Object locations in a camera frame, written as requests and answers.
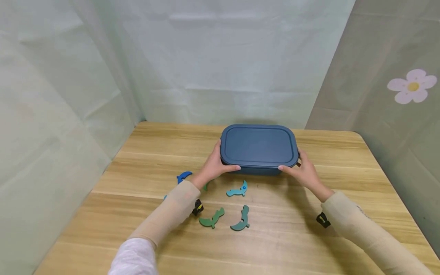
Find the dinosaur-shaped piece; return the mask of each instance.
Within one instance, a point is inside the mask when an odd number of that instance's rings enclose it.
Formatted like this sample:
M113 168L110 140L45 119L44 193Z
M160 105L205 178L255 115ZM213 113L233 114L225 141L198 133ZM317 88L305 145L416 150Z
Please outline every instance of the dinosaur-shaped piece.
M220 208L220 210L216 211L216 213L214 214L212 219L199 218L198 221L200 222L201 225L206 226L206 227L211 226L214 229L214 228L216 228L215 224L217 223L219 218L223 215L224 215L224 209L222 207L222 208Z
M247 182L244 180L243 181L243 185L242 185L242 187L240 189L229 190L228 192L226 192L226 195L228 197L231 197L233 195L242 195L244 197L246 191L247 191Z
M179 183L181 183L189 175L192 175L191 171L186 171L186 172L183 172L182 174L180 174L179 176L176 176L176 178L177 178L177 185L179 185Z
M242 220L238 222L236 225L231 225L231 229L235 231L240 231L245 229L245 227L249 227L248 223L248 213L249 213L249 206L243 205L242 210Z

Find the pink flower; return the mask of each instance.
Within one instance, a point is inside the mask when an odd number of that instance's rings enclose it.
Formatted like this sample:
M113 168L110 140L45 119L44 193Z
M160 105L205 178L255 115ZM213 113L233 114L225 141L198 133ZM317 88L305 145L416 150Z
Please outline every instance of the pink flower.
M426 75L421 69L415 69L407 73L407 79L392 79L387 87L391 91L399 92L394 100L400 104L408 104L413 100L416 103L422 102L428 97L426 89L432 88L437 83L437 77Z

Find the container lid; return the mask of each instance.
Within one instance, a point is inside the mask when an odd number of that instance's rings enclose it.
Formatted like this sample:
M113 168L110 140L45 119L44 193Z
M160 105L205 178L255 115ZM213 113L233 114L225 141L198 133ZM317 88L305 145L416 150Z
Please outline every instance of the container lid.
M249 168L277 169L298 162L295 135L280 125L230 125L221 135L220 155L226 164Z

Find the white sleeve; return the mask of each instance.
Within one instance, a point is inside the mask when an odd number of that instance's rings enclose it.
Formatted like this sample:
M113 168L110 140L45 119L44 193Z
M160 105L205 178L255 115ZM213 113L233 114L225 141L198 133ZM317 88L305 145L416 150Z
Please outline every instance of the white sleeve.
M151 242L142 238L125 241L111 263L108 275L157 275Z

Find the wooden table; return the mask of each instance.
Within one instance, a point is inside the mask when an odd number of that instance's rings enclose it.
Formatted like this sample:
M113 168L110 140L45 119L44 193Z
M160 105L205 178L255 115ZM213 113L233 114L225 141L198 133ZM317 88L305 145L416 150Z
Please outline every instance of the wooden table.
M141 122L58 238L36 274L106 274L118 247L176 186L197 171L224 127ZM354 132L294 130L323 182L343 191L435 274L440 263L390 182ZM245 197L225 192L248 182ZM160 274L382 274L364 252L315 221L320 203L287 176L223 175L202 190L216 228L191 215L160 244ZM250 207L249 228L229 228Z

